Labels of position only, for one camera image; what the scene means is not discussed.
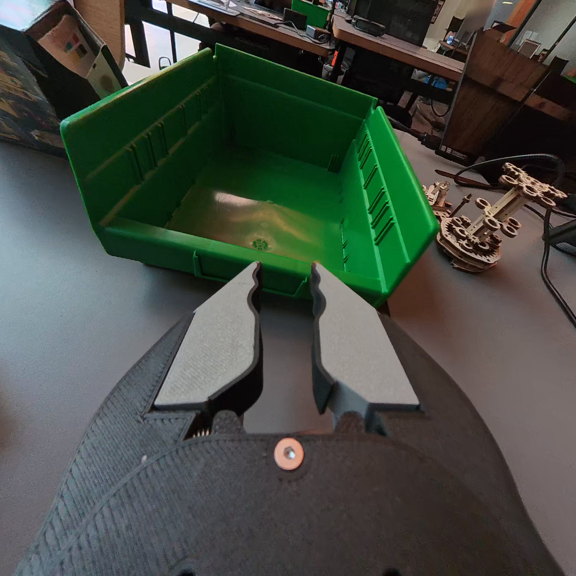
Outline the wooden table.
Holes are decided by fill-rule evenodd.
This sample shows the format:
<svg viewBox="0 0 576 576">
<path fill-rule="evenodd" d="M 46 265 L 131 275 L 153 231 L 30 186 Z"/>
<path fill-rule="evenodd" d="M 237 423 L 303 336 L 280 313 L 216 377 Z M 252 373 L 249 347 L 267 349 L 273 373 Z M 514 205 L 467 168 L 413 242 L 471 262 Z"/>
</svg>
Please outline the wooden table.
<svg viewBox="0 0 576 576">
<path fill-rule="evenodd" d="M 361 32 L 340 14 L 333 16 L 332 30 L 338 41 L 391 58 L 446 80 L 457 82 L 464 71 L 464 63 L 437 54 L 425 47 L 414 46 L 388 34 L 374 37 Z"/>
<path fill-rule="evenodd" d="M 215 22 L 234 26 L 285 46 L 297 48 L 320 57 L 327 57 L 334 48 L 331 37 L 320 42 L 307 36 L 304 31 L 296 29 L 293 25 L 256 13 L 244 1 L 234 1 L 235 6 L 226 9 L 217 1 L 170 1 L 188 11 L 203 14 Z"/>
</svg>

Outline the black monitor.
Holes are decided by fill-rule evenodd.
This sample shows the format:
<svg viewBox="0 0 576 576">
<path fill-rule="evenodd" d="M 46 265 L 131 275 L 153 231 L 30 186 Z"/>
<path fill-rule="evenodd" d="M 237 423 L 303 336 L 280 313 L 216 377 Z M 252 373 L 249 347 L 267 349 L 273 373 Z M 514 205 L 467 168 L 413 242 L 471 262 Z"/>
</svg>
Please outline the black monitor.
<svg viewBox="0 0 576 576">
<path fill-rule="evenodd" d="M 441 150 L 468 161 L 548 153 L 575 168 L 575 79 L 478 32 Z"/>
</svg>

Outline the dark grey handheld device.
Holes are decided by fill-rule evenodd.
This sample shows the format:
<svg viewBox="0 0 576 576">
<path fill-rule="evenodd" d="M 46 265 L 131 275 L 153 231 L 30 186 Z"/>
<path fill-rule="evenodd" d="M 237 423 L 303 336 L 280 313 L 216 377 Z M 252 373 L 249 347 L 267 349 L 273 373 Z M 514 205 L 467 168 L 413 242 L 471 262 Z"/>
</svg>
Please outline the dark grey handheld device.
<svg viewBox="0 0 576 576">
<path fill-rule="evenodd" d="M 575 256 L 575 219 L 559 226 L 545 224 L 543 240 L 556 250 Z"/>
</svg>

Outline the dark lego box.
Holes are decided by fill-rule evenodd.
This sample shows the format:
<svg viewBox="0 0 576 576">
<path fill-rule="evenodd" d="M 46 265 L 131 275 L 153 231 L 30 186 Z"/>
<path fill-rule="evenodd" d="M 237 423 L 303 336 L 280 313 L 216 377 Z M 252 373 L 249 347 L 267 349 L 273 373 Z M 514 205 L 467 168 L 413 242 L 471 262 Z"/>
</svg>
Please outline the dark lego box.
<svg viewBox="0 0 576 576">
<path fill-rule="evenodd" d="M 1 40 L 1 141 L 65 157 L 60 121 L 40 86 L 6 40 Z"/>
</svg>

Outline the black case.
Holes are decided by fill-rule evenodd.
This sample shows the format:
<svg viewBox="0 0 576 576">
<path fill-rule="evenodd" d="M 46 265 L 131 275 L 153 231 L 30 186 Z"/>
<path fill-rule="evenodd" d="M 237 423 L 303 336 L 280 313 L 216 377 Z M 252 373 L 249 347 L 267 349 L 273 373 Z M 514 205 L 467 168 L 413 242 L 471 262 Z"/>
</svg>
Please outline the black case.
<svg viewBox="0 0 576 576">
<path fill-rule="evenodd" d="M 347 14 L 384 26 L 385 33 L 422 47 L 438 1 L 350 1 Z"/>
</svg>

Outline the small wooden gear model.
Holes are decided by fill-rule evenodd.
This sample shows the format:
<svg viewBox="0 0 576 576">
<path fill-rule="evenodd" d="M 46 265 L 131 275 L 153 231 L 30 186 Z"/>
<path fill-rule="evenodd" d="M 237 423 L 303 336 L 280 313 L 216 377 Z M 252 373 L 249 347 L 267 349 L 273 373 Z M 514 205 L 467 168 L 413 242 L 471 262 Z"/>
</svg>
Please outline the small wooden gear model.
<svg viewBox="0 0 576 576">
<path fill-rule="evenodd" d="M 452 204 L 447 201 L 448 191 L 450 189 L 449 181 L 436 181 L 430 186 L 422 185 L 422 190 L 427 198 L 436 219 L 441 221 L 450 217 Z"/>
</svg>

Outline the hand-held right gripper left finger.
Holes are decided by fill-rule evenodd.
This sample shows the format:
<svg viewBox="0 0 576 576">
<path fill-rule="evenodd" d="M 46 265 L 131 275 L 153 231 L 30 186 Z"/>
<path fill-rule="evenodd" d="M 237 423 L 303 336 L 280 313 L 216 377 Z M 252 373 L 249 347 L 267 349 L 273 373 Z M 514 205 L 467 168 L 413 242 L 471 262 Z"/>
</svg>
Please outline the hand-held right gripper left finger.
<svg viewBox="0 0 576 576">
<path fill-rule="evenodd" d="M 187 323 L 153 402 L 160 413 L 196 411 L 241 419 L 263 391 L 262 263 L 252 262 Z"/>
</svg>

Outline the tan and white carton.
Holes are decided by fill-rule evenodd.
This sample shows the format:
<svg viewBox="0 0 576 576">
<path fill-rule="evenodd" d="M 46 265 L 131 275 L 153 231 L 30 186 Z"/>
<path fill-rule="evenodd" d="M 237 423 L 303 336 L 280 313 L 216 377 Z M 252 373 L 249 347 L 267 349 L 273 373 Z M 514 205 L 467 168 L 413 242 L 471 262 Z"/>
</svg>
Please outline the tan and white carton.
<svg viewBox="0 0 576 576">
<path fill-rule="evenodd" d="M 34 73 L 59 118 L 128 86 L 105 42 L 68 1 L 50 1 L 22 29 Z"/>
</svg>

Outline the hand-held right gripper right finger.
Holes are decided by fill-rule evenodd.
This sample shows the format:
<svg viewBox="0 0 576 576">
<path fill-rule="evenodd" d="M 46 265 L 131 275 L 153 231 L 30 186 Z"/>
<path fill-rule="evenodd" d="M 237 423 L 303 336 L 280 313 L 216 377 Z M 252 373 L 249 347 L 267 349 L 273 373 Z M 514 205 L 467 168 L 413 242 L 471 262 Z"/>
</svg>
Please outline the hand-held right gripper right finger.
<svg viewBox="0 0 576 576">
<path fill-rule="evenodd" d="M 319 262 L 311 266 L 312 390 L 334 428 L 344 414 L 388 434 L 382 412 L 415 412 L 418 399 L 378 311 Z"/>
</svg>

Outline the large wooden gear model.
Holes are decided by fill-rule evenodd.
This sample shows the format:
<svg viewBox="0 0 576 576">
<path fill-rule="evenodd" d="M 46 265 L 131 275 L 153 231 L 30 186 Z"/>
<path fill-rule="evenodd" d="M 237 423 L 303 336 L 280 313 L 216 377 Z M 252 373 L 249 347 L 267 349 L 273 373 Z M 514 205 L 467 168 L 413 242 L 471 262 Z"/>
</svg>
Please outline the large wooden gear model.
<svg viewBox="0 0 576 576">
<path fill-rule="evenodd" d="M 552 162 L 556 180 L 553 184 L 537 180 L 520 167 L 522 161 Z M 501 236 L 515 238 L 521 228 L 521 223 L 515 218 L 516 212 L 530 203 L 552 210 L 557 208 L 559 202 L 569 198 L 558 187 L 564 178 L 563 162 L 550 154 L 518 155 L 479 162 L 455 174 L 453 180 L 459 182 L 462 173 L 468 170 L 477 172 L 490 165 L 501 166 L 499 183 L 503 187 L 503 195 L 494 204 L 484 198 L 476 198 L 475 205 L 480 213 L 475 220 L 455 215 L 454 212 L 442 217 L 436 235 L 436 245 L 449 258 L 451 266 L 470 274 L 486 271 L 499 262 Z"/>
</svg>

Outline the green plastic bin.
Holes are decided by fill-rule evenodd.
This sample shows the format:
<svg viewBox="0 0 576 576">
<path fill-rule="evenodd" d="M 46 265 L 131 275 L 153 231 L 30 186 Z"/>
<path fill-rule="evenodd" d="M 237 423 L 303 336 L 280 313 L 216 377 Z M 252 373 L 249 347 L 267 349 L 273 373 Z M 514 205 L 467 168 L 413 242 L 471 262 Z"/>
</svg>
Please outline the green plastic bin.
<svg viewBox="0 0 576 576">
<path fill-rule="evenodd" d="M 378 307 L 439 223 L 376 99 L 216 45 L 61 121 L 105 251 L 310 299 L 322 264 Z"/>
</svg>

